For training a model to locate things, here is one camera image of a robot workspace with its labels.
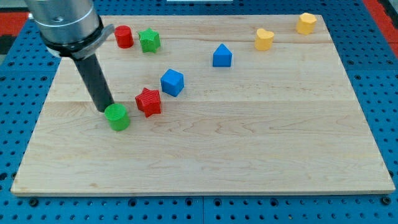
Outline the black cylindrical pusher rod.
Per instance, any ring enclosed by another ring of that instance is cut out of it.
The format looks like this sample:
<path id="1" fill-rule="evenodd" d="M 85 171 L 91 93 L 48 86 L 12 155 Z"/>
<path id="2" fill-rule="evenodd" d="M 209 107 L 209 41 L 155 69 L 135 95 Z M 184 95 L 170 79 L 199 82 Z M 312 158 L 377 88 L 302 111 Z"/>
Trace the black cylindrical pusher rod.
<path id="1" fill-rule="evenodd" d="M 114 100 L 96 54 L 86 59 L 75 60 L 74 63 L 96 109 L 104 113 L 105 109 L 114 103 Z"/>

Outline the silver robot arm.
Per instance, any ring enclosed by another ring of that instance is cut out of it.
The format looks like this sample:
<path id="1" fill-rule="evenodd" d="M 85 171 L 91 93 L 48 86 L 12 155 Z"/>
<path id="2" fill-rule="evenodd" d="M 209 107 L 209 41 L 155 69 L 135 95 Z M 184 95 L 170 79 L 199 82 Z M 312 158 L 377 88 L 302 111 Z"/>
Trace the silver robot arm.
<path id="1" fill-rule="evenodd" d="M 72 59 L 93 100 L 103 113 L 114 103 L 96 50 L 115 31 L 103 25 L 90 0 L 25 0 L 48 51 Z"/>

